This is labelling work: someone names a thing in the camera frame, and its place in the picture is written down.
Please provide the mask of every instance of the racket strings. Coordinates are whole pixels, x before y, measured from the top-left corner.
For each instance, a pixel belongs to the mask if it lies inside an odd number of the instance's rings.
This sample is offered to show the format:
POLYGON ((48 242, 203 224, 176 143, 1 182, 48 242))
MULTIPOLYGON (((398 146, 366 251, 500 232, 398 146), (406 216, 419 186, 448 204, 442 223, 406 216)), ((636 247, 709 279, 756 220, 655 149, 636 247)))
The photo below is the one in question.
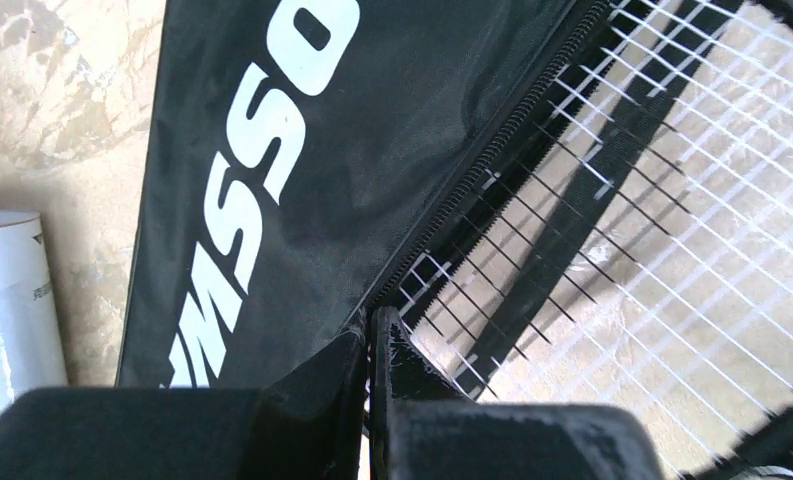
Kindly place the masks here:
POLYGON ((568 83, 562 73, 546 95, 552 113, 531 125, 550 142, 546 159, 532 168, 515 158, 508 172, 519 171, 519 184, 488 172, 474 193, 476 204, 497 211, 495 223, 487 228, 470 208, 458 210, 478 243, 446 239, 441 245, 459 262, 421 255, 400 286, 401 313, 421 319, 412 341, 441 371, 479 377, 480 401, 622 406, 649 428, 665 468, 678 471, 727 452, 793 398, 793 34, 758 6, 732 14, 698 2, 680 16, 679 2, 639 1, 652 9, 644 18, 625 9, 628 1, 612 15, 633 29, 605 25, 616 48, 595 65, 569 65, 584 80, 568 83), (730 21, 707 35, 694 24, 707 11, 730 21), (675 28, 665 30, 670 22, 675 28), (704 41, 687 48, 681 31, 704 41), (670 66, 667 48, 700 69, 688 75, 670 66), (649 115, 646 99, 627 89, 653 61, 670 71, 644 78, 649 97, 675 79, 688 86, 665 119, 651 115, 660 128, 645 142, 614 107, 634 101, 636 121, 649 115), (569 124, 562 134, 553 133, 556 121, 569 124), (601 134, 609 127, 642 155, 624 159, 628 179, 589 224, 538 314, 512 334, 494 312, 516 282, 534 283, 520 271, 540 254, 541 233, 554 229, 567 241, 549 219, 568 202, 576 173, 590 171, 607 148, 601 134), (483 196, 490 188, 509 198, 504 208, 483 196), (516 336, 492 375, 470 358, 489 330, 516 336))

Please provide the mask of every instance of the black object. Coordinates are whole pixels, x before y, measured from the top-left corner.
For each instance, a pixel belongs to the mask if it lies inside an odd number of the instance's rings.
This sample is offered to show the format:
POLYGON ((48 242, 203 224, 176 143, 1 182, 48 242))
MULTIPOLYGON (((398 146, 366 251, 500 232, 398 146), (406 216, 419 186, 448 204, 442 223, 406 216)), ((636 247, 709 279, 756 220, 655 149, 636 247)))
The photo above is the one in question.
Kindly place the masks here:
POLYGON ((0 418, 0 478, 356 478, 368 347, 374 478, 659 478, 631 415, 475 404, 402 336, 395 310, 374 318, 371 345, 356 317, 261 391, 25 395, 0 418))
POLYGON ((366 380, 356 317, 264 390, 49 389, 0 418, 0 479, 355 478, 366 380))
POLYGON ((643 428, 613 407, 479 405, 407 339, 394 308, 373 320, 374 478, 661 478, 643 428))
POLYGON ((486 175, 476 182, 469 195, 447 220, 447 224, 428 242, 428 257, 434 261, 426 260, 416 265, 414 271, 417 277, 404 278, 400 284, 402 291, 388 298, 390 304, 400 307, 402 317, 410 328, 419 324, 448 281, 447 276, 440 274, 440 265, 450 265, 448 270, 454 272, 463 264, 469 252, 497 221, 514 195, 546 160, 558 138, 570 125, 570 119, 578 115, 585 99, 600 84, 600 79, 591 77, 588 72, 596 70, 608 59, 606 51, 612 51, 619 45, 623 37, 617 32, 629 35, 638 25, 632 18, 643 19, 651 10, 646 3, 630 0, 623 7, 628 16, 614 15, 610 19, 599 19, 587 42, 560 74, 559 81, 552 83, 529 113, 528 121, 534 122, 534 128, 527 132, 529 139, 512 142, 508 151, 500 155, 499 161, 491 165, 486 175), (556 109, 570 96, 570 92, 563 85, 581 85, 586 80, 581 96, 569 101, 563 108, 564 114, 557 114, 556 109), (408 302, 406 296, 411 297, 411 302, 408 302))
POLYGON ((381 300, 607 0, 169 0, 117 383, 263 388, 381 300))

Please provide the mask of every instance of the marble wall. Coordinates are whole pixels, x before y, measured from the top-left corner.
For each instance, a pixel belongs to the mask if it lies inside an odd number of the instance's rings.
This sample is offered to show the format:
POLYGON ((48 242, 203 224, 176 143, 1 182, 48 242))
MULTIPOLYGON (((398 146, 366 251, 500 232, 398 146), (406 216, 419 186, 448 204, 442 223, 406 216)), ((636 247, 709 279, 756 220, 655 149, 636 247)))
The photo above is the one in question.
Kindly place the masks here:
POLYGON ((70 380, 113 382, 163 0, 0 0, 0 208, 43 212, 70 380))

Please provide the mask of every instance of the white lettering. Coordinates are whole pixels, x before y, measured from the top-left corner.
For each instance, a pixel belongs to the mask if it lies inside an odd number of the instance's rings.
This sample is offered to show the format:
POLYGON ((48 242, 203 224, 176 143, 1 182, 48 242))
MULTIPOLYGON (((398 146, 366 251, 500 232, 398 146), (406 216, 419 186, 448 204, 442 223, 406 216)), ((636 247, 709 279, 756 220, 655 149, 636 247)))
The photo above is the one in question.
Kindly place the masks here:
POLYGON ((221 153, 216 152, 205 190, 205 224, 216 248, 223 255, 231 253, 237 232, 243 233, 234 276, 240 282, 243 291, 248 292, 249 279, 252 277, 252 269, 255 267, 258 250, 261 247, 263 218, 258 201, 242 182, 231 182, 225 199, 219 198, 222 179, 229 168, 228 160, 221 153))
POLYGON ((172 374, 172 381, 169 387, 192 387, 193 381, 190 379, 190 368, 187 366, 187 357, 184 355, 184 347, 181 346, 181 339, 178 334, 172 341, 172 349, 169 351, 169 363, 175 373, 172 374))
MULTIPOLYGON (((282 0, 267 29, 267 49, 299 91, 316 96, 331 81, 358 28, 359 19, 360 9, 356 0, 282 0), (302 9, 328 30, 329 36, 322 48, 311 45, 296 28, 296 15, 302 9)), ((279 140, 275 161, 264 180, 264 188, 278 204, 302 152, 306 127, 296 104, 278 89, 266 92, 255 113, 249 117, 252 99, 266 78, 260 67, 254 63, 249 65, 231 102, 225 128, 231 152, 247 168, 258 166, 270 144, 279 140)), ((225 198, 220 198, 222 183, 230 168, 225 157, 217 152, 205 188, 203 211, 211 240, 222 255, 231 253, 237 232, 242 233, 234 276, 248 293, 263 240, 263 218, 256 197, 243 182, 232 181, 225 198)), ((215 377, 219 377, 226 355, 219 320, 225 322, 233 333, 243 303, 198 242, 190 277, 199 305, 189 293, 185 296, 178 320, 181 335, 175 335, 169 352, 169 362, 174 369, 171 387, 209 387, 208 367, 215 377), (190 378, 185 352, 190 353, 195 379, 190 378)))
POLYGON ((283 0, 266 31, 267 49, 296 88, 305 95, 317 96, 331 81, 360 17, 357 0, 283 0), (328 30, 325 48, 317 50, 296 29, 293 21, 301 9, 328 30))
POLYGON ((188 293, 184 299, 178 327, 190 352, 196 386, 209 387, 202 355, 204 354, 204 358, 207 359, 213 374, 219 376, 226 352, 216 311, 219 311, 219 316, 228 329, 234 332, 242 299, 199 243, 196 243, 196 253, 193 256, 191 278, 196 297, 202 307, 201 313, 193 297, 188 293))
POLYGON ((234 156, 249 168, 261 163, 274 139, 281 141, 264 181, 266 191, 275 203, 279 203, 281 191, 305 144, 305 119, 293 100, 277 89, 266 93, 254 115, 249 118, 249 105, 264 78, 266 74, 260 67, 254 63, 249 65, 231 102, 225 129, 234 156))

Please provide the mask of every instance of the white tube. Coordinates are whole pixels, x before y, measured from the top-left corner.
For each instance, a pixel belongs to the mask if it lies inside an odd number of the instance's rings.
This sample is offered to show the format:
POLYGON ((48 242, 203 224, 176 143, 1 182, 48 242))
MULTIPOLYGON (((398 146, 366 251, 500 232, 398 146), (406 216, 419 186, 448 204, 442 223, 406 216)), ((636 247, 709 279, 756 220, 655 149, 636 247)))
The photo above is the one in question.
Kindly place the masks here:
POLYGON ((40 214, 0 211, 0 413, 55 385, 66 385, 66 369, 40 214))

